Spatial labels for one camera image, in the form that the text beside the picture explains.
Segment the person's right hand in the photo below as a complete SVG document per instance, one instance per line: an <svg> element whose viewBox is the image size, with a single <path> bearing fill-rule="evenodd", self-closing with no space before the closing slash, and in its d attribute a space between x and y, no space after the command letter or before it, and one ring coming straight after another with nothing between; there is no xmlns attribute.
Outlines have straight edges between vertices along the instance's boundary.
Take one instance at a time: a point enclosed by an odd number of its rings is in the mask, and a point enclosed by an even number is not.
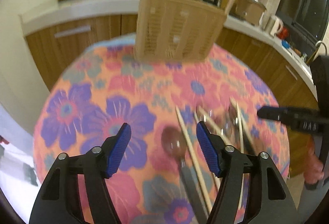
<svg viewBox="0 0 329 224"><path fill-rule="evenodd" d="M313 138L310 138L307 144L307 156L305 158L304 168L305 183L314 185L324 177L323 163L315 155L315 143Z"/></svg>

